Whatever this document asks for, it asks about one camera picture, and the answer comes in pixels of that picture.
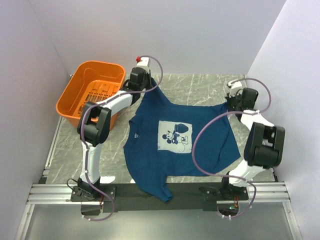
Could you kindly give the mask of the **blue Mickey Mouse t-shirt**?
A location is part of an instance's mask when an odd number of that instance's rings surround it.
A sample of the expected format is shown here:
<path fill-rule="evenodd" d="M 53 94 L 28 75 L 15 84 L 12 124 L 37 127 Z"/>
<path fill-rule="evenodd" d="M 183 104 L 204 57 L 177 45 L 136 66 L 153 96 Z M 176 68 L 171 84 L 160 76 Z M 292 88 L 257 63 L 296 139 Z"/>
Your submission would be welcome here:
<path fill-rule="evenodd" d="M 169 176 L 219 173 L 240 158 L 228 108 L 171 103 L 155 87 L 145 93 L 124 145 L 127 169 L 145 192 L 164 190 Z"/>

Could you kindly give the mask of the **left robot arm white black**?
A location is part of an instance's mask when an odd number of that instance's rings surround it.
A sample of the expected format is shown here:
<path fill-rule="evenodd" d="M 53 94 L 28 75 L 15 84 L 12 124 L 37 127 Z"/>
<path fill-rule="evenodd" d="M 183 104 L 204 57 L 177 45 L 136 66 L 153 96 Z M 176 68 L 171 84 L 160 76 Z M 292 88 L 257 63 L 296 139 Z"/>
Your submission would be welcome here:
<path fill-rule="evenodd" d="M 88 201 L 94 201 L 100 196 L 100 155 L 102 144 L 110 133 L 111 118 L 136 103 L 141 93 L 151 88 L 149 67 L 136 66 L 115 95 L 97 103 L 89 101 L 85 104 L 77 127 L 83 150 L 77 187 Z"/>

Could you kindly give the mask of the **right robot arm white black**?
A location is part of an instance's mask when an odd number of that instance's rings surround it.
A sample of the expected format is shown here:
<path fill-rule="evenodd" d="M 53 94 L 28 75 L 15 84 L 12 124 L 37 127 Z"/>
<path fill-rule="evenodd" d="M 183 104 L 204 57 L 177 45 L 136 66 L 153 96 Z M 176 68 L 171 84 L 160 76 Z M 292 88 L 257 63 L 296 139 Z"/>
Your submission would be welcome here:
<path fill-rule="evenodd" d="M 226 200 L 236 199 L 247 190 L 247 180 L 277 167 L 283 156 L 285 129 L 266 120 L 254 109 L 258 91 L 247 87 L 232 89 L 225 97 L 229 111 L 238 111 L 236 117 L 249 130 L 243 151 L 243 160 L 227 174 L 244 180 L 223 177 L 219 193 Z"/>

